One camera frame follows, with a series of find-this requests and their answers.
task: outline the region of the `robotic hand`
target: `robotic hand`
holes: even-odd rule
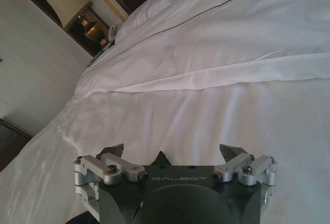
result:
[[[121,159],[123,145],[78,157],[76,193],[95,219],[84,213],[68,223],[259,224],[276,161],[226,145],[220,151],[226,163],[218,166],[171,166],[162,152],[150,166],[133,165]]]

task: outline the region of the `lampshade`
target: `lampshade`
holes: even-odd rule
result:
[[[56,12],[64,30],[68,30],[77,17],[92,4],[89,0],[47,0]]]

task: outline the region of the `brass lamp base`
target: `brass lamp base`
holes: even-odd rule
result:
[[[99,42],[104,47],[109,41],[104,35],[101,24],[96,21],[89,21],[85,15],[78,16],[78,23],[85,29],[85,36],[93,41]]]

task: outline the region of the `black bolt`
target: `black bolt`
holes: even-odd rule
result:
[[[77,162],[78,162],[78,163],[81,162],[81,158],[82,158],[82,156],[77,157]]]
[[[223,180],[221,173],[218,173],[218,172],[215,172],[212,174],[212,179],[213,179],[213,181],[215,181],[217,183],[221,183]]]
[[[109,165],[108,166],[108,172],[111,172],[111,173],[117,172],[117,166],[116,165]]]
[[[148,180],[148,174],[146,172],[141,172],[138,174],[138,182],[142,183]]]
[[[243,170],[243,173],[245,173],[245,174],[251,174],[252,173],[251,166],[243,166],[242,170]]]

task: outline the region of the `white bedsheet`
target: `white bedsheet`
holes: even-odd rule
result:
[[[226,1],[177,0],[89,67],[0,173],[2,223],[83,212],[74,158],[119,143],[141,164],[159,150],[174,165],[221,164],[219,143],[273,155],[262,223],[328,223],[330,2]]]

